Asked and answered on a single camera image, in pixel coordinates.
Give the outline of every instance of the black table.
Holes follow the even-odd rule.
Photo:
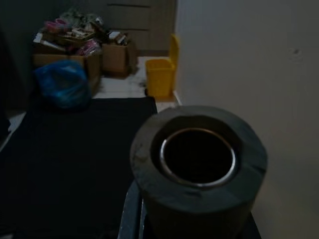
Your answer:
[[[156,239],[136,182],[126,195],[118,239]],[[261,239],[251,214],[236,239]]]

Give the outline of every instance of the clutter pile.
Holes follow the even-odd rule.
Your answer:
[[[70,9],[54,21],[46,21],[33,40],[35,68],[61,60],[75,61],[84,69],[93,95],[98,89],[102,71],[121,77],[135,71],[137,51],[126,33],[105,29],[99,16]],[[36,77],[38,81],[42,80],[39,74]]]

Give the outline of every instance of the yellow bin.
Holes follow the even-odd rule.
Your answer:
[[[172,34],[169,59],[153,59],[146,62],[148,95],[155,98],[172,96],[175,85],[175,72],[178,62],[179,43]]]

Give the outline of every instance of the cardboard box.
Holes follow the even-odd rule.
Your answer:
[[[127,46],[103,44],[102,69],[107,74],[128,75],[137,69],[137,50],[133,41]]]
[[[73,60],[85,69],[88,77],[92,95],[96,93],[101,80],[101,55],[85,56],[67,56],[67,55],[51,55],[51,54],[34,54],[33,64],[35,67],[41,67],[60,60]]]

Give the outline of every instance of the black mat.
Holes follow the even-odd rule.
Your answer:
[[[0,229],[16,239],[116,238],[130,145],[154,113],[153,98],[96,99],[73,113],[35,104],[0,153]]]

